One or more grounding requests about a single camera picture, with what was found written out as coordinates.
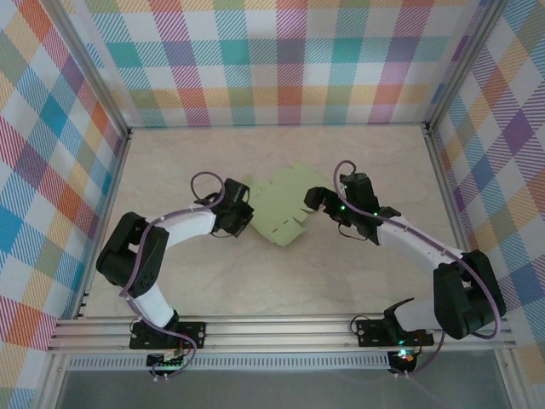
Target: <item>purple cable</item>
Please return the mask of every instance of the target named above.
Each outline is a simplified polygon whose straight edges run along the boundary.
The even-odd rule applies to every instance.
[[[220,182],[221,190],[220,190],[220,196],[218,197],[218,199],[214,200],[212,203],[207,204],[207,205],[205,205],[203,207],[198,207],[196,209],[191,209],[190,208],[190,209],[176,210],[176,211],[168,213],[168,214],[166,214],[164,216],[158,217],[157,219],[150,222],[146,226],[144,231],[142,232],[142,237],[140,239],[140,243],[139,243],[139,246],[138,246],[138,252],[136,253],[135,266],[133,267],[133,271],[132,271],[132,273],[131,273],[131,275],[129,277],[129,280],[127,281],[127,284],[125,285],[125,287],[119,293],[120,297],[123,297],[123,298],[125,298],[127,300],[127,304],[129,305],[130,309],[132,309],[133,312],[137,316],[141,316],[141,311],[136,307],[135,302],[130,297],[129,290],[132,287],[132,285],[134,284],[134,282],[136,280],[136,276],[138,275],[138,269],[140,268],[140,265],[141,265],[141,262],[142,262],[142,253],[144,251],[144,243],[146,243],[147,235],[149,234],[152,227],[155,226],[156,224],[160,223],[160,222],[164,222],[166,220],[169,220],[172,217],[181,216],[181,215],[185,215],[185,214],[188,214],[188,213],[193,213],[193,212],[196,212],[196,211],[204,211],[204,210],[207,210],[207,209],[211,209],[212,207],[218,205],[223,200],[223,198],[225,197],[225,184],[223,183],[223,180],[216,173],[208,172],[207,170],[205,170],[205,171],[198,172],[197,174],[195,174],[195,176],[192,177],[191,182],[190,182],[191,191],[192,191],[193,195],[197,199],[200,199],[200,198],[195,192],[195,188],[193,186],[193,183],[195,182],[195,179],[197,179],[201,175],[213,176],[214,178],[216,178]],[[188,337],[186,335],[179,334],[177,332],[172,332],[172,331],[165,330],[164,328],[161,328],[160,326],[157,326],[157,325],[153,324],[150,320],[147,320],[144,317],[141,318],[141,321],[143,323],[145,323],[146,325],[149,325],[151,328],[153,328],[156,331],[162,332],[162,333],[167,334],[167,335],[171,335],[172,337],[178,337],[178,338],[180,338],[182,340],[188,341],[192,345],[192,355],[189,357],[187,362],[180,369],[176,370],[175,372],[172,372],[169,375],[169,377],[172,378],[172,377],[177,377],[178,375],[180,375],[183,372],[183,370],[186,369],[191,364],[193,359],[195,358],[195,354],[197,353],[197,344],[195,343],[195,341],[193,341],[190,337]],[[155,372],[155,367],[156,366],[152,367],[152,374],[154,376],[157,376],[157,373]]]
[[[466,262],[464,262],[460,257],[455,255],[451,251],[448,251],[442,245],[437,243],[435,240],[430,239],[425,234],[420,233],[419,231],[415,230],[414,228],[412,228],[410,226],[406,226],[403,223],[397,222],[397,221],[389,219],[387,217],[376,216],[373,213],[369,213],[367,211],[360,210],[356,206],[348,203],[348,200],[341,194],[341,189],[337,185],[339,169],[344,164],[350,164],[352,166],[352,169],[353,169],[352,173],[355,173],[356,169],[357,169],[356,164],[354,162],[352,162],[351,160],[342,160],[335,167],[335,171],[333,172],[333,186],[335,187],[335,191],[336,191],[337,195],[339,196],[339,199],[342,201],[342,203],[345,204],[348,207],[348,209],[351,209],[351,210],[355,211],[356,213],[359,213],[360,215],[367,216],[367,217],[373,217],[373,218],[378,219],[378,220],[380,220],[382,222],[390,223],[390,224],[392,224],[392,225],[394,225],[394,226],[396,226],[398,228],[403,228],[405,231],[415,235],[418,239],[420,239],[420,240],[424,241],[425,243],[431,245],[434,249],[441,251],[443,254],[446,254],[449,258],[451,258],[452,260],[455,260],[462,267],[464,267],[468,271],[468,273],[472,276],[472,278],[475,280],[475,282],[479,285],[480,289],[484,292],[485,297],[486,297],[486,301],[488,301],[488,303],[490,304],[490,307],[492,308],[492,313],[494,314],[494,322],[496,323],[496,327],[494,328],[494,331],[492,332],[492,334],[483,335],[483,334],[474,333],[473,335],[475,335],[478,338],[482,338],[482,339],[492,339],[495,336],[497,336],[500,333],[500,330],[502,329],[502,322],[501,322],[500,312],[497,309],[496,302],[494,301],[494,297],[492,296],[492,294],[488,290],[488,288],[486,288],[485,283],[477,275],[477,273],[475,273],[475,271],[471,267],[469,267],[469,265]]]

